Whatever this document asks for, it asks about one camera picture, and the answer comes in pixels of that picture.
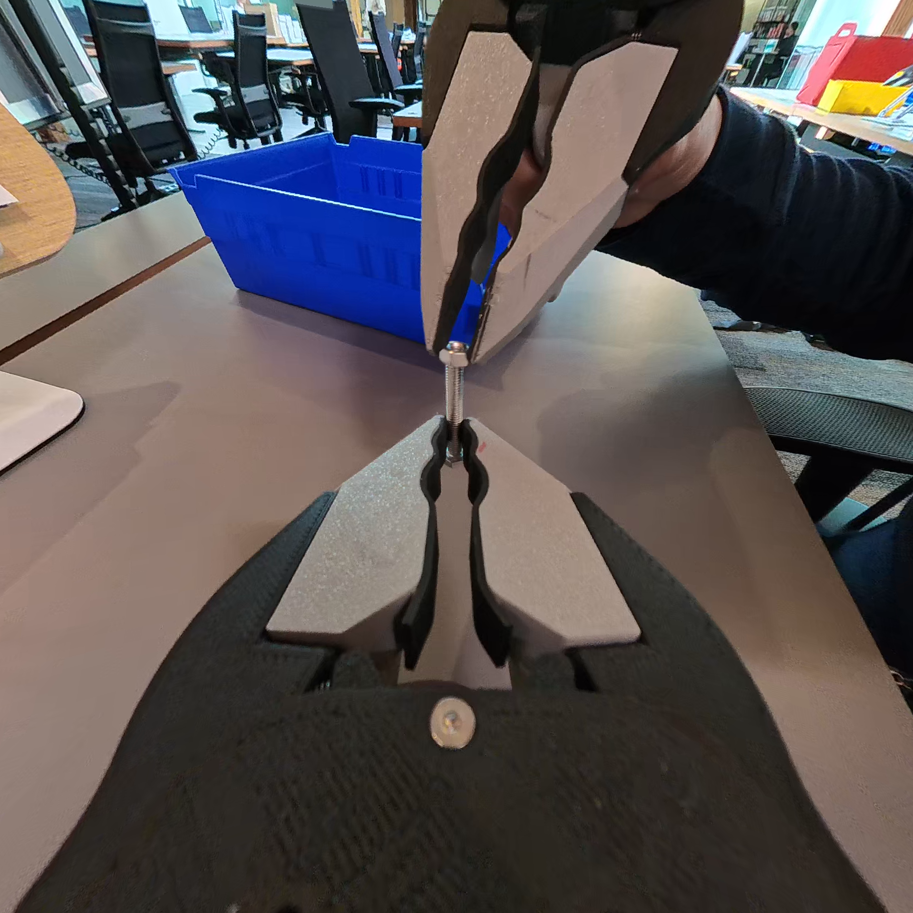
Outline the blue plastic bin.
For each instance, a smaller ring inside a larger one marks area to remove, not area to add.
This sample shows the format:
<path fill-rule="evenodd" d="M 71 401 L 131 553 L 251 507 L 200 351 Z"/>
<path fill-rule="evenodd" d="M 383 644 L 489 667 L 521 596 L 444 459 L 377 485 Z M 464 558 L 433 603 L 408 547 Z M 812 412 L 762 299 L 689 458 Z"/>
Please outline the blue plastic bin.
<path fill-rule="evenodd" d="M 238 289 L 424 345 L 422 154 L 321 131 L 170 173 Z"/>

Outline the black mesh office chair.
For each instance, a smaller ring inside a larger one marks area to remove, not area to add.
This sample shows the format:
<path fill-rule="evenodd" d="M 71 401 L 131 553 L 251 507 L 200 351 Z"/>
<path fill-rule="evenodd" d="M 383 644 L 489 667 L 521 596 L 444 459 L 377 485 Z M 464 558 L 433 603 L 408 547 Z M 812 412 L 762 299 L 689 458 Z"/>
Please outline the black mesh office chair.
<path fill-rule="evenodd" d="M 746 387 L 745 394 L 775 449 L 807 458 L 794 485 L 823 536 L 871 528 L 911 497 L 911 410 L 782 387 Z M 865 507 L 850 494 L 874 472 L 907 479 Z"/>

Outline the white monitor stand base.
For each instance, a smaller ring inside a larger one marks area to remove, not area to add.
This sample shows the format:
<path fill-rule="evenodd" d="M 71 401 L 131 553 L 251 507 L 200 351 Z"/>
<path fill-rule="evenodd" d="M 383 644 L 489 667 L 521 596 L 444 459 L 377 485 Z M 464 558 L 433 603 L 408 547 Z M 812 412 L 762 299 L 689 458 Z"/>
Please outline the white monitor stand base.
<path fill-rule="evenodd" d="M 72 427 L 85 410 L 76 392 L 1 372 L 1 472 Z"/>

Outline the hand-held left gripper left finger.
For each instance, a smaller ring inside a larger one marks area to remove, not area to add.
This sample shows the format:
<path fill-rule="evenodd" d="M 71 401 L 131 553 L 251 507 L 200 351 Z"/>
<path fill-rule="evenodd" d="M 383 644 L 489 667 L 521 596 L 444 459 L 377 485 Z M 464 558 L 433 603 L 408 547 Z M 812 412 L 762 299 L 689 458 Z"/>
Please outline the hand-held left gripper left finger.
<path fill-rule="evenodd" d="M 435 618 L 447 431 L 433 417 L 340 485 L 268 621 L 273 640 L 397 652 L 415 668 Z"/>

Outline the wooden topped table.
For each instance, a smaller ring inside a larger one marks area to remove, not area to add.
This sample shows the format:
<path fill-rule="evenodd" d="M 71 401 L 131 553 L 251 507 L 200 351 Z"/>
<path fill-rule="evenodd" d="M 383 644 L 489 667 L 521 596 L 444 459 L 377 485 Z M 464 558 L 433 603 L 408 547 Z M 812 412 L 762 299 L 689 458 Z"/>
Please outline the wooden topped table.
<path fill-rule="evenodd" d="M 885 146 L 907 158 L 912 156 L 909 124 L 823 111 L 800 103 L 797 100 L 797 92 L 788 89 L 732 87 L 731 93 L 747 104 L 793 123 L 799 136 L 803 136 L 809 126 L 814 126 L 822 139 L 841 134 L 855 140 Z"/>

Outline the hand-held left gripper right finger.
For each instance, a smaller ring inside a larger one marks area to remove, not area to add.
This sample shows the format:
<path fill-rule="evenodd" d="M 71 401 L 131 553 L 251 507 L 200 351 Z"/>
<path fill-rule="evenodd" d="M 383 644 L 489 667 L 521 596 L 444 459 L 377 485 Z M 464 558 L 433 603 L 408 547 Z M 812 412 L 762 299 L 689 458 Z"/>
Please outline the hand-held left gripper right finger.
<path fill-rule="evenodd" d="M 641 628 L 572 492 L 476 419 L 461 443 L 473 622 L 492 663 L 636 642 Z"/>

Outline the person's right hand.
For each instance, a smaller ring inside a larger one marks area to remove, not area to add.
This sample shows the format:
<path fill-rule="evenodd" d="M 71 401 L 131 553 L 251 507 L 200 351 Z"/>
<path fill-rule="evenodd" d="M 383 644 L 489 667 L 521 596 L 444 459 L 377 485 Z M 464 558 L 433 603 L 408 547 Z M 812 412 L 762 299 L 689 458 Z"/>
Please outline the person's right hand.
<path fill-rule="evenodd" d="M 692 130 L 648 166 L 629 189 L 614 229 L 623 229 L 647 217 L 658 205 L 681 192 L 706 165 L 722 124 L 722 106 L 714 93 Z M 531 148 L 524 150 L 517 170 L 502 191 L 499 222 L 511 235 L 519 231 L 521 216 L 543 181 L 542 167 Z"/>

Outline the silver bolt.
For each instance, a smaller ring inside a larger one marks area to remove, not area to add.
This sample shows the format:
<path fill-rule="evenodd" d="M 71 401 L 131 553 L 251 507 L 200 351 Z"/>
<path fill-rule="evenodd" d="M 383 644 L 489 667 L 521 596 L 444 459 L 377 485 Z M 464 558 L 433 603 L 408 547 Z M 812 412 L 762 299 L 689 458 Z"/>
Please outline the silver bolt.
<path fill-rule="evenodd" d="M 466 359 L 460 352 L 450 352 L 445 366 L 445 417 L 447 420 L 447 464 L 462 460 L 460 429 L 464 421 L 464 374 Z"/>

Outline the wooden board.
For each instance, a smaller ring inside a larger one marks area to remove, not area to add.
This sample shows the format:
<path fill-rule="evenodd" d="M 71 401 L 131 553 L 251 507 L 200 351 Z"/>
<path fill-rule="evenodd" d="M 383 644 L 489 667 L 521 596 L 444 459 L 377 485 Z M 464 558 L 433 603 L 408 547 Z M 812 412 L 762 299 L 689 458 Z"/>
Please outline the wooden board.
<path fill-rule="evenodd" d="M 1 209 L 1 276 L 55 256 L 72 238 L 76 208 L 52 156 L 1 108 L 1 185 L 18 204 Z"/>

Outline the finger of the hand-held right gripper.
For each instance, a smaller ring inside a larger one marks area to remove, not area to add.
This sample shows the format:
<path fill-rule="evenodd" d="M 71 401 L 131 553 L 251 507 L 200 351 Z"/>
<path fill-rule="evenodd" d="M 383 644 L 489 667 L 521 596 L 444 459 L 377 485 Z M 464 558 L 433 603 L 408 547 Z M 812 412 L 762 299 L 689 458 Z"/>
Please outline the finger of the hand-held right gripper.
<path fill-rule="evenodd" d="M 582 64 L 551 124 L 548 167 L 498 261 L 470 360 L 512 340 L 620 215 L 622 173 L 678 51 L 620 47 Z"/>
<path fill-rule="evenodd" d="M 455 340 L 470 284 L 495 261 L 503 190 L 531 140 L 539 104 L 539 57 L 506 31 L 466 35 L 447 92 L 431 123 L 432 80 L 422 126 L 421 306 L 427 349 Z"/>

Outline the red bag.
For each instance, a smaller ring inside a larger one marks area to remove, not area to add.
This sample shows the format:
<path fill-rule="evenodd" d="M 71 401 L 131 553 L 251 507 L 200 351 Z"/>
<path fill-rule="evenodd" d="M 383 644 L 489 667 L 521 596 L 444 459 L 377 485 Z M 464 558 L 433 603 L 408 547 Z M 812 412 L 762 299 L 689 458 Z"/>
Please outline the red bag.
<path fill-rule="evenodd" d="M 830 80 L 884 83 L 912 63 L 912 40 L 871 37 L 846 22 L 830 37 L 797 93 L 800 104 L 816 107 Z"/>

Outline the person's right forearm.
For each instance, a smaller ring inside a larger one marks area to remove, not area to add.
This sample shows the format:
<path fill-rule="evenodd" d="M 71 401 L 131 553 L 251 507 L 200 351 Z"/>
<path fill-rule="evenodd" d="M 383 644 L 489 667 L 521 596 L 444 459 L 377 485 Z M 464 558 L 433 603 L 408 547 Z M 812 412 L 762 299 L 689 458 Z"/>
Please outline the person's right forearm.
<path fill-rule="evenodd" d="M 702 168 L 597 250 L 862 359 L 912 359 L 911 169 L 810 152 L 719 88 Z"/>

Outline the yellow box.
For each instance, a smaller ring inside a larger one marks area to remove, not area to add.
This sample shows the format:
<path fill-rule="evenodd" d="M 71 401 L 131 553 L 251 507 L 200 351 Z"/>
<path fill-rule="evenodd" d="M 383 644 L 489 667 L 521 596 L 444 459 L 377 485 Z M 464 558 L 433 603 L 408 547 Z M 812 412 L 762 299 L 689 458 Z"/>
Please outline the yellow box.
<path fill-rule="evenodd" d="M 911 76 L 903 74 L 885 83 L 831 79 L 816 108 L 841 115 L 897 119 L 911 106 L 911 90 Z"/>

